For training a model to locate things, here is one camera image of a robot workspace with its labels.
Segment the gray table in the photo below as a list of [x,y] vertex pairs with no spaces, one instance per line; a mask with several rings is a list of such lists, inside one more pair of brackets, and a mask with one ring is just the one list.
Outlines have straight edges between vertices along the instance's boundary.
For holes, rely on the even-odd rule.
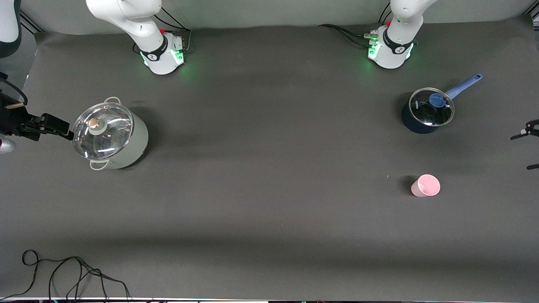
[[[157,76],[127,35],[41,36],[29,110],[72,123],[117,96],[149,151],[94,172],[63,139],[18,139],[0,157],[0,294],[30,282],[32,248],[80,255],[134,297],[539,301],[539,141],[509,141],[539,118],[529,16],[418,39],[384,70],[332,29],[199,30],[186,65]],[[402,125],[412,91],[476,72],[448,127]],[[441,193],[411,196],[426,173]],[[28,297],[46,296],[50,269]],[[60,270],[58,293],[77,275]],[[84,296],[101,296],[95,279]]]

